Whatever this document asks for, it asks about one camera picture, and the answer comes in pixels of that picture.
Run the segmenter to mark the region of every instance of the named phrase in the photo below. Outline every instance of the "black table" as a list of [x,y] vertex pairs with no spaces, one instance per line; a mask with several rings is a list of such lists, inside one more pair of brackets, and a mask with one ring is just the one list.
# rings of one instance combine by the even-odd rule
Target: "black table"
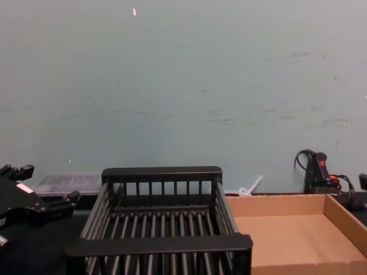
[[[367,192],[358,192],[356,196],[367,201]],[[353,215],[367,226],[367,210]],[[65,275],[63,247],[79,237],[87,218],[86,214],[75,215],[40,229],[16,225],[2,230],[11,245],[0,249],[0,274]]]

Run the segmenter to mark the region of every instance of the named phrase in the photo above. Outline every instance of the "teal wall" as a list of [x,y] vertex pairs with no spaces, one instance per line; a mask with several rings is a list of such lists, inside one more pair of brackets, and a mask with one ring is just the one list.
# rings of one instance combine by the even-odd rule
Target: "teal wall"
[[218,165],[302,190],[305,147],[367,172],[361,0],[2,0],[0,163],[32,179]]

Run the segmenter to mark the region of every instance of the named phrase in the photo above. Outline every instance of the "open cardboard box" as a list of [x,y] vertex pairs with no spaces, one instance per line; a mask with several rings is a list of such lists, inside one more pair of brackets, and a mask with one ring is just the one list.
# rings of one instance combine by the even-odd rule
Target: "open cardboard box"
[[229,197],[252,275],[367,275],[367,228],[329,195]]

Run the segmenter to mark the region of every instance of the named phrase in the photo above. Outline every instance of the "black metal bracket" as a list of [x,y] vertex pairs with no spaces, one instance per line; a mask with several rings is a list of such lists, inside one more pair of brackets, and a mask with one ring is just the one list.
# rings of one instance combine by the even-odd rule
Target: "black metal bracket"
[[33,171],[32,165],[16,168],[7,164],[0,168],[0,229],[16,223],[41,226],[70,217],[76,208],[80,197],[77,191],[66,198],[44,202],[32,189],[17,182],[31,178]]
[[360,175],[361,188],[367,191],[367,174]]

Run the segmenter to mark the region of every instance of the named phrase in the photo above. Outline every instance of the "black plastic basket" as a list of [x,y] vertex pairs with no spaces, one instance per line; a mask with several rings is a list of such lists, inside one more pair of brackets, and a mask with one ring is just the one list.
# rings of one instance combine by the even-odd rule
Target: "black plastic basket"
[[67,273],[251,273],[252,240],[238,233],[219,167],[110,168]]

